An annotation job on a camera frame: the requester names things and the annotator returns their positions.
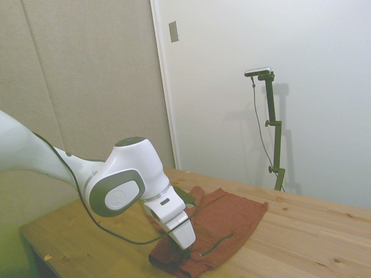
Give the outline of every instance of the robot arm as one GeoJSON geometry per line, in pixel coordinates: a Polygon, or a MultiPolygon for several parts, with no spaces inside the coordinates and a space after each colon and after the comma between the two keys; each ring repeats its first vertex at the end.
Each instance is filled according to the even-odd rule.
{"type": "MultiPolygon", "coordinates": [[[[2,111],[0,122],[0,173],[34,171],[75,188],[72,174],[47,143],[2,111]]],[[[86,203],[96,214],[113,217],[141,199],[145,211],[166,231],[188,218],[183,200],[171,186],[156,150],[147,139],[132,137],[116,143],[106,162],[55,150],[74,172],[86,203]]],[[[183,249],[195,241],[189,220],[170,236],[183,249]]]]}

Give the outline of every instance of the wooden table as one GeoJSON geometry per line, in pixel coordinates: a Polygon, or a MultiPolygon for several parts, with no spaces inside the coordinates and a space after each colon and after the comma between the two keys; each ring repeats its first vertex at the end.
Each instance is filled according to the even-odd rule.
{"type": "MultiPolygon", "coordinates": [[[[173,185],[223,188],[269,202],[268,212],[245,245],[226,263],[199,277],[371,277],[371,211],[252,185],[165,169],[173,185]]],[[[145,241],[156,231],[139,203],[101,225],[145,241]]],[[[156,243],[129,244],[97,228],[79,200],[21,227],[21,232],[60,277],[173,277],[148,262],[156,243]]]]}

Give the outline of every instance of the folded cloth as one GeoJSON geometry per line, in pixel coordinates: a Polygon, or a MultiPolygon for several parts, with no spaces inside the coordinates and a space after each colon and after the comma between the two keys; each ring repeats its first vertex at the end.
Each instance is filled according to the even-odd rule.
{"type": "MultiPolygon", "coordinates": [[[[199,207],[191,219],[196,241],[189,248],[190,257],[176,248],[169,236],[161,239],[148,256],[153,265],[179,278],[195,278],[228,260],[243,246],[268,209],[267,202],[261,204],[221,188],[204,196],[203,189],[195,186],[190,194],[199,207]]],[[[195,207],[185,211],[191,215],[194,210],[195,207]]]]}

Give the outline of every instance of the black wire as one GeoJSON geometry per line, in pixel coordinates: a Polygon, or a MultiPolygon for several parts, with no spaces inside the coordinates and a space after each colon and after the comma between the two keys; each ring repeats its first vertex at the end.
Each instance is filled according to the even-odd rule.
{"type": "Polygon", "coordinates": [[[271,160],[271,158],[269,157],[269,154],[268,154],[268,152],[267,152],[267,149],[265,148],[265,144],[264,144],[264,141],[263,141],[263,136],[261,135],[260,121],[259,121],[259,116],[257,115],[257,109],[256,109],[256,93],[255,93],[254,77],[250,76],[250,78],[251,78],[251,81],[253,82],[253,90],[254,90],[254,108],[255,108],[255,115],[256,115],[256,119],[257,119],[257,126],[259,127],[260,141],[261,141],[261,144],[263,145],[264,152],[265,152],[265,154],[266,154],[267,157],[268,157],[269,163],[271,164],[271,167],[273,168],[272,160],[271,160]]]}
{"type": "Polygon", "coordinates": [[[185,222],[187,222],[188,220],[190,220],[198,211],[198,206],[196,203],[192,203],[193,206],[196,207],[194,213],[189,216],[186,220],[184,220],[182,223],[179,223],[178,225],[176,225],[173,229],[167,231],[166,233],[156,237],[155,239],[152,239],[152,240],[149,240],[147,242],[135,242],[133,240],[130,240],[130,239],[127,239],[121,235],[117,235],[116,233],[106,229],[105,227],[102,227],[95,219],[94,219],[94,216],[92,216],[91,212],[89,211],[85,201],[83,200],[83,197],[82,197],[82,194],[81,194],[81,191],[80,191],[80,187],[78,185],[78,181],[76,179],[76,176],[74,174],[74,172],[72,171],[71,167],[66,163],[66,161],[64,161],[64,159],[59,155],[59,153],[55,150],[55,148],[53,147],[53,145],[45,138],[43,138],[41,135],[37,134],[37,133],[34,133],[37,137],[39,137],[42,141],[44,141],[50,148],[51,150],[56,154],[56,156],[59,158],[59,160],[63,163],[63,165],[65,165],[65,167],[68,169],[68,171],[71,173],[73,179],[74,179],[74,182],[75,182],[75,185],[76,185],[76,189],[77,189],[77,192],[78,192],[78,195],[79,195],[79,198],[80,198],[80,201],[83,205],[83,207],[85,208],[86,212],[88,213],[90,219],[95,223],[95,225],[97,225],[100,229],[102,229],[103,231],[115,236],[115,237],[118,237],[119,239],[122,239],[126,242],[129,242],[129,243],[132,243],[132,244],[136,244],[136,245],[146,245],[146,244],[150,244],[152,242],[155,242],[165,236],[167,236],[168,234],[170,234],[171,232],[173,232],[175,229],[179,228],[180,226],[182,226],[182,224],[184,224],[185,222]]]}

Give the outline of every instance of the light switch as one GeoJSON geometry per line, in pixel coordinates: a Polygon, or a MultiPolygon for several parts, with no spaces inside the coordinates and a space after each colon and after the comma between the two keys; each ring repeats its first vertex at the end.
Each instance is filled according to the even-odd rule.
{"type": "Polygon", "coordinates": [[[176,21],[169,23],[169,30],[172,42],[179,41],[178,23],[176,21]]]}

